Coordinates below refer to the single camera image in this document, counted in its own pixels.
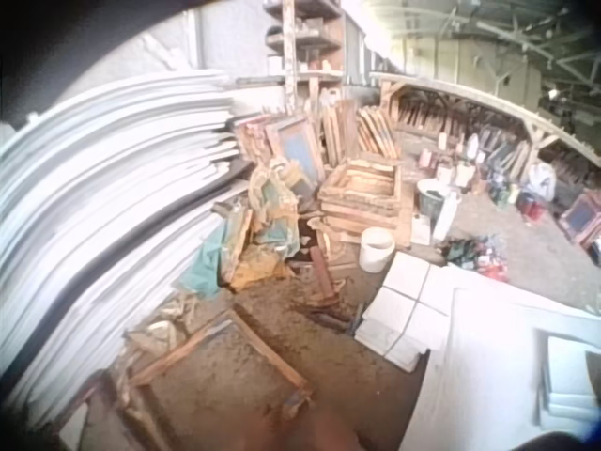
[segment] broken wooden frame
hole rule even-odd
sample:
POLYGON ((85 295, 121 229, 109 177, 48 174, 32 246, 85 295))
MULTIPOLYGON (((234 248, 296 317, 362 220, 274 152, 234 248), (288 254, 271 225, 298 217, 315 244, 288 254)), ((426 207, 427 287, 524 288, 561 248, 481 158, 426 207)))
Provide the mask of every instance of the broken wooden frame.
POLYGON ((401 184, 400 162, 362 154, 334 169, 319 198, 365 203, 394 214, 401 207, 401 184))
POLYGON ((318 198, 334 240, 358 242, 366 228, 378 226, 391 231, 397 247, 408 248, 414 196, 413 185, 402 183, 400 162, 362 154, 337 167, 318 198))
POLYGON ((307 178, 321 183, 326 173, 317 145, 315 131, 304 116, 287 117, 265 127, 274 156, 299 163, 307 178))
POLYGON ((152 441, 153 447, 156 449, 160 451, 173 451, 177 447, 171 445, 173 440, 170 440, 169 437, 173 434, 170 434, 166 430, 166 427, 170 427, 165 418, 162 419, 163 421, 160 425, 153 414, 151 414, 148 406, 148 395, 144 393, 145 386, 148 386, 156 377, 163 374, 171 366, 190 355, 204 341, 215 336, 230 325, 236 326, 246 341, 296 387, 295 392, 284 405, 283 415, 285 417, 294 416, 298 408, 310 399, 313 390, 309 382, 272 350, 238 313, 232 309, 228 309, 201 327, 185 343, 182 343, 168 354, 163 355, 163 357, 130 377, 131 400, 134 402, 135 409, 126 408, 125 413, 137 423, 139 428, 144 430, 147 438, 146 441, 152 441))

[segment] wooden picture frame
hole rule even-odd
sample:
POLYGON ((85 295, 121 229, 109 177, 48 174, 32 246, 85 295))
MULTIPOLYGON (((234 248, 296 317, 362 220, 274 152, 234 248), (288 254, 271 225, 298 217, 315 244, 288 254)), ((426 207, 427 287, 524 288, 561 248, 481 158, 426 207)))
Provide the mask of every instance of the wooden picture frame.
POLYGON ((315 185, 323 182, 326 172, 315 131, 304 116, 288 117, 265 127, 274 156, 299 163, 307 178, 315 185))
POLYGON ((380 158, 378 155, 362 153, 360 159, 347 160, 338 166, 321 186, 318 197, 321 200, 340 199, 359 202, 380 209, 398 213, 401 208, 402 175, 401 163, 380 158), (349 179, 366 180, 366 183, 380 185, 388 194, 366 193, 366 190, 353 190, 347 186, 349 179))
POLYGON ((236 327, 246 341, 294 385, 295 391, 284 405, 284 417, 294 417, 299 407, 310 400, 313 389, 309 382, 270 348, 238 313, 233 309, 228 309, 201 327, 186 342, 130 376, 131 400, 135 404, 135 412, 131 413, 131 416, 138 426, 144 430, 144 442, 151 442, 153 447, 160 451, 174 451, 179 448, 179 446, 173 444, 173 428, 168 424, 167 419, 161 415, 161 421, 157 421, 157 414, 153 414, 152 411, 157 410, 156 400, 153 402, 155 404, 154 409, 151 409, 149 399, 152 397, 149 396, 150 389, 148 386, 156 377, 186 358, 203 342, 232 326, 236 327))
POLYGON ((601 224, 601 194, 585 191, 562 214, 559 225, 572 242, 582 243, 601 224))

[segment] concrete floor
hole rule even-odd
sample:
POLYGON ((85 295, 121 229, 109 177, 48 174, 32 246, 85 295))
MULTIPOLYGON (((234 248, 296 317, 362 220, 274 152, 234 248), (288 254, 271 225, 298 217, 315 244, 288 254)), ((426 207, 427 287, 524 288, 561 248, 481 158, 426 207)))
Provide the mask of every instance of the concrete floor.
MULTIPOLYGON (((417 169, 423 148, 436 151, 431 140, 401 135, 404 179, 428 177, 417 169)), ((507 258, 509 283, 553 301, 593 312, 601 307, 601 269, 572 244, 547 211, 536 223, 525 222, 514 206, 498 209, 487 194, 466 194, 457 210, 450 236, 497 235, 507 258)), ((412 246, 413 254, 444 264, 432 247, 412 246)))
MULTIPOLYGON (((314 324, 296 308, 305 299, 307 279, 269 280, 236 296, 224 293, 216 301, 202 301, 196 312, 201 325, 231 303, 240 315, 282 358, 307 379, 317 405, 328 406, 351 425, 370 451, 395 451, 408 426, 424 377, 426 357, 408 374, 374 354, 350 336, 314 324)), ((361 301, 370 302, 383 274, 358 269, 333 273, 346 279, 339 315, 351 317, 361 301)), ((203 344, 151 384, 182 450, 231 448, 244 423, 266 404, 284 402, 293 392, 269 363, 251 348, 235 329, 226 329, 203 344)), ((90 416, 82 449, 107 449, 106 416, 90 416)), ((302 449, 297 443, 292 449, 302 449)))

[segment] debris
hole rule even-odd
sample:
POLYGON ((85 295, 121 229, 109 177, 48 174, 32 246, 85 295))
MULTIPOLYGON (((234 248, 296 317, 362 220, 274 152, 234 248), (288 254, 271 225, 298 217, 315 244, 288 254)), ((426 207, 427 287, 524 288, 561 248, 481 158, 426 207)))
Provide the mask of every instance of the debris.
POLYGON ((219 291, 217 275, 224 234, 225 223, 203 241, 193 264, 179 277, 179 283, 185 289, 207 297, 219 291))
POLYGON ((314 274, 317 282, 319 283, 321 293, 323 294, 323 300, 327 301, 335 298, 336 291, 334 290, 330 272, 328 271, 328 267, 321 250, 317 246, 314 246, 310 249, 310 253, 311 260, 313 261, 313 267, 315 269, 314 274))
POLYGON ((253 211, 243 201, 234 205, 227 217, 219 265, 220 276, 226 284, 232 281, 252 219, 253 211))
POLYGON ((324 312, 321 310, 300 310, 300 312, 315 324, 327 329, 331 329, 338 334, 345 334, 351 326, 350 321, 337 318, 330 312, 324 312))
POLYGON ((240 291, 258 280, 268 277, 287 278, 293 275, 273 246, 249 244, 240 255, 230 287, 234 291, 240 291))
POLYGON ((357 328, 359 327, 359 324, 361 324, 363 312, 365 311, 365 305, 365 301, 361 301, 359 305, 357 305, 357 309, 355 310, 355 316, 353 317, 353 320, 348 326, 347 335, 353 336, 357 332, 357 328))
POLYGON ((443 247, 448 263, 464 270, 477 271, 487 277, 507 281, 507 264, 500 252, 496 236, 483 236, 468 240, 450 240, 443 247))
POLYGON ((150 324, 142 331, 131 331, 126 337, 140 350, 155 357, 161 357, 174 350, 184 338, 171 321, 158 321, 150 324))
POLYGON ((254 211, 254 243, 270 247, 282 260, 299 252, 298 200, 274 169, 260 164, 253 171, 248 198, 254 211))

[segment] wooden plank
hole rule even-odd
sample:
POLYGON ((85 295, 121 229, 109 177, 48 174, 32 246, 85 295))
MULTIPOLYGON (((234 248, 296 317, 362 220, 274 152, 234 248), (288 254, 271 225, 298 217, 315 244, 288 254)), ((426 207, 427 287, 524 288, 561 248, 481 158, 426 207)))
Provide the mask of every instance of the wooden plank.
POLYGON ((170 444, 169 436, 150 413, 139 388, 130 388, 130 398, 131 405, 125 409, 125 414, 144 430, 159 451, 174 451, 175 447, 170 444))
POLYGON ((384 216, 369 210, 361 210, 358 207, 353 208, 349 206, 332 204, 330 202, 322 202, 321 210, 328 213, 328 215, 332 217, 341 217, 342 219, 349 219, 351 221, 360 221, 363 219, 365 222, 370 223, 373 226, 396 227, 398 221, 398 218, 395 216, 384 216))
POLYGON ((160 359, 142 369, 140 372, 134 374, 130 379, 131 385, 146 385, 150 383, 154 378, 164 373, 167 369, 175 365, 180 360, 184 359, 205 339, 214 336, 222 329, 227 327, 230 323, 231 320, 227 311, 217 315, 214 319, 209 321, 196 333, 194 333, 188 339, 188 341, 182 343, 168 354, 165 354, 160 359))
POLYGON ((331 108, 324 106, 322 108, 322 123, 323 132, 326 136, 326 154, 328 155, 328 163, 331 167, 338 165, 338 155, 336 153, 336 143, 334 141, 334 131, 331 124, 331 108))
POLYGON ((238 313, 233 310, 227 312, 228 317, 236 324, 238 329, 242 332, 247 341, 253 346, 253 348, 265 357, 273 366, 275 366, 282 375, 290 381, 299 390, 302 390, 304 394, 309 396, 312 392, 309 382, 301 376, 296 369, 290 366, 282 357, 280 357, 267 343, 265 343, 251 327, 242 319, 238 313))
POLYGON ((285 107, 293 115, 297 109, 297 46, 294 0, 282 0, 284 33, 285 107))
POLYGON ((359 115, 363 118, 365 125, 367 126, 367 130, 371 133, 371 136, 375 140, 378 145, 378 151, 384 155, 385 157, 389 157, 390 155, 387 152, 387 148, 384 146, 382 142, 382 138, 378 132, 378 127, 374 123, 371 115, 368 111, 365 111, 364 108, 359 109, 359 115))
POLYGON ((336 291, 334 291, 331 275, 328 271, 328 265, 326 264, 321 249, 319 249, 318 246, 312 246, 309 249, 309 254, 311 255, 311 261, 313 262, 313 268, 315 269, 315 277, 319 283, 323 299, 328 300, 335 298, 336 291))
POLYGON ((401 199, 401 210, 394 231, 394 241, 398 246, 410 247, 415 208, 415 185, 413 183, 403 183, 401 199))
POLYGON ((338 101, 336 103, 336 115, 338 117, 342 153, 347 158, 357 158, 359 155, 357 102, 354 100, 338 101))
POLYGON ((338 127, 338 113, 335 107, 330 109, 331 129, 334 138, 334 152, 336 153, 336 161, 340 164, 344 160, 344 153, 340 142, 340 127, 338 127))

